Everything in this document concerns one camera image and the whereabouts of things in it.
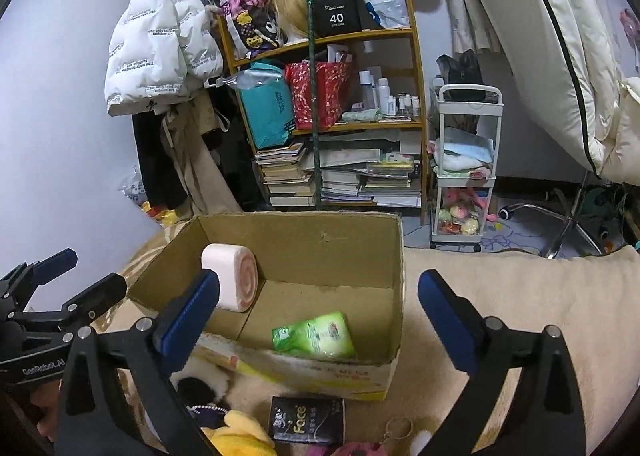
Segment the left hand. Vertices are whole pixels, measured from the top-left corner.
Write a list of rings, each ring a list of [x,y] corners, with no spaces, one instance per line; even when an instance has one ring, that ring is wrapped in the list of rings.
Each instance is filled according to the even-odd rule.
[[[40,436],[54,442],[58,431],[58,398],[60,397],[61,381],[51,380],[42,384],[30,395],[30,402],[39,408],[42,417],[36,428]]]

